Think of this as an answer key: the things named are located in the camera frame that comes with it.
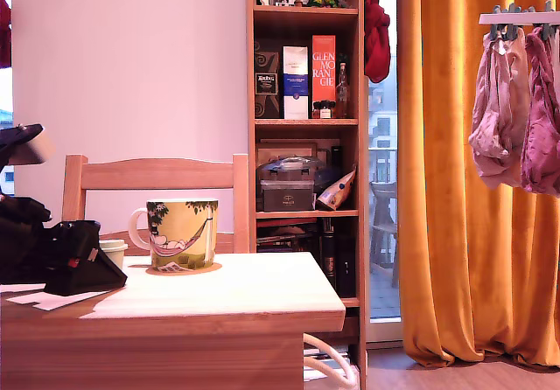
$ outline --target mug handle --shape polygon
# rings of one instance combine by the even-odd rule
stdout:
[[[140,215],[147,212],[148,211],[146,210],[146,208],[138,208],[132,213],[132,215],[130,215],[130,221],[129,221],[130,239],[132,240],[135,246],[143,248],[144,250],[150,250],[150,243],[146,243],[144,240],[140,238],[140,234],[138,234],[138,230],[137,230],[137,223],[138,223],[138,218],[140,218]]]

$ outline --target wooden shelf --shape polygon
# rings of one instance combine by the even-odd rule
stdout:
[[[357,217],[358,211],[355,209],[343,211],[281,211],[281,212],[257,212],[257,219],[276,219],[276,218],[338,218],[338,217]]]
[[[282,129],[285,127],[300,128],[344,128],[358,126],[358,119],[305,119],[293,121],[289,119],[255,119],[257,128]]]
[[[275,29],[332,29],[348,27],[358,20],[355,8],[253,7],[255,27]]]
[[[357,297],[340,298],[346,307],[360,307],[360,300]]]
[[[256,0],[246,0],[247,56],[248,56],[248,154],[249,154],[249,210],[251,251],[256,250],[257,220],[313,219],[336,217],[336,224],[356,239],[355,273],[356,296],[342,298],[348,308],[343,331],[326,333],[327,341],[350,345],[350,356],[360,368],[360,388],[366,390],[367,352],[366,330],[369,325],[366,290],[369,271],[366,253],[369,250],[369,182],[368,182],[368,80],[364,76],[364,3],[347,0],[356,8],[276,7],[256,5]],[[306,46],[312,51],[312,36],[336,36],[336,51],[348,59],[348,84],[354,119],[308,119],[303,121],[255,118],[255,41],[262,49],[282,53],[282,46]],[[339,211],[256,212],[256,149],[265,142],[311,142],[322,149],[339,144],[343,149],[343,167],[357,164],[352,203]]]

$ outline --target hanging laundry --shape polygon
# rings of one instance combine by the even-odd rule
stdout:
[[[483,46],[469,136],[474,163],[488,187],[520,186],[530,100],[523,29],[515,40],[487,34]]]
[[[521,154],[521,185],[528,192],[560,196],[560,109],[554,78],[560,62],[556,35],[543,42],[542,30],[537,27],[527,36],[531,106]]]

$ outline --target mug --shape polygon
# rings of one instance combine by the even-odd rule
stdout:
[[[149,243],[138,235],[143,213],[148,216]],[[150,250],[154,269],[181,272],[212,266],[217,224],[217,199],[154,199],[132,213],[129,236],[135,245]]]

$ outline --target orange curtain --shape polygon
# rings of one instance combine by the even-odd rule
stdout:
[[[426,366],[504,352],[560,366],[558,201],[489,190],[467,141],[479,14],[513,1],[546,0],[397,0],[401,310],[406,351]]]

